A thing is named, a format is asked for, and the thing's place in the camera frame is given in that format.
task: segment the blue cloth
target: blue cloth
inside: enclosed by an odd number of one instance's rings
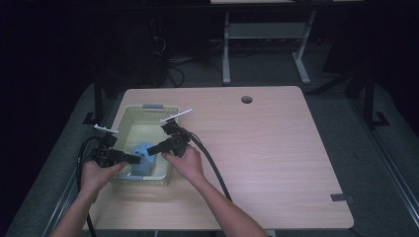
[[[131,150],[132,155],[140,156],[139,164],[131,164],[131,174],[134,176],[149,176],[154,166],[156,155],[149,156],[147,149],[153,145],[147,142],[134,146]]]

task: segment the black controller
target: black controller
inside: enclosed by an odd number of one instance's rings
[[[173,151],[175,156],[182,157],[185,154],[188,142],[191,141],[189,135],[182,130],[173,119],[168,120],[161,128],[163,128],[164,132],[170,135],[170,137],[157,145],[148,148],[148,155],[151,156],[159,152],[167,153]]]
[[[119,162],[127,161],[129,164],[139,164],[141,157],[128,155],[119,150],[109,147],[117,143],[117,138],[110,133],[106,133],[104,137],[99,139],[99,148],[94,149],[90,156],[102,168],[111,167]]]

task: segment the plastic tub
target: plastic tub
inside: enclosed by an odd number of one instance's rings
[[[157,145],[169,136],[161,128],[161,119],[169,118],[180,111],[179,107],[163,105],[127,106],[118,124],[119,134],[114,149],[131,154],[132,148],[140,143]],[[136,176],[128,164],[112,179],[113,183],[165,186],[169,184],[171,165],[161,154],[157,154],[149,176]]]

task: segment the table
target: table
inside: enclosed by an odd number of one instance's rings
[[[303,23],[230,23],[228,13],[225,13],[224,23],[224,52],[222,55],[222,83],[231,82],[228,59],[228,40],[230,39],[301,39],[301,44],[293,52],[293,61],[303,84],[311,81],[302,63],[302,55],[307,45],[311,26],[316,11],[311,11],[306,22]]]
[[[253,99],[244,104],[242,97]],[[211,154],[233,201],[265,229],[350,228],[354,224],[298,87],[220,87],[126,91],[127,105],[193,111],[179,124]],[[203,154],[205,174],[221,190]],[[166,187],[107,184],[90,214],[96,229],[219,229],[201,196],[172,170]]]

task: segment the gray carpet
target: gray carpet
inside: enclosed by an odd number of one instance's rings
[[[281,42],[274,49],[263,48],[258,54],[231,57],[231,86],[295,85],[309,91],[330,81],[333,74],[321,69],[329,45],[311,44],[303,61],[312,83],[303,85],[298,78],[290,55],[296,42]],[[182,87],[215,87],[222,85],[219,73],[221,59],[191,62],[176,68],[185,73]],[[175,80],[181,75],[171,71]],[[321,96],[306,100],[355,219],[351,230],[278,230],[277,236],[419,236],[418,226],[408,213],[386,171],[382,159],[360,119],[357,105],[343,96],[342,83]],[[172,87],[166,82],[163,87]],[[113,122],[121,98],[106,99],[106,124]],[[419,196],[419,139],[398,113],[389,95],[376,88],[376,110],[380,110],[391,126],[378,127],[376,133],[394,158],[400,172]],[[74,171],[75,157],[81,142],[94,131],[91,125],[81,125],[94,108],[92,87],[80,98],[67,126],[57,140],[36,183],[28,194],[7,236],[42,236],[50,217],[59,203],[62,191]],[[154,236],[153,231],[98,231],[98,236]],[[159,236],[208,236],[207,232],[163,231]]]

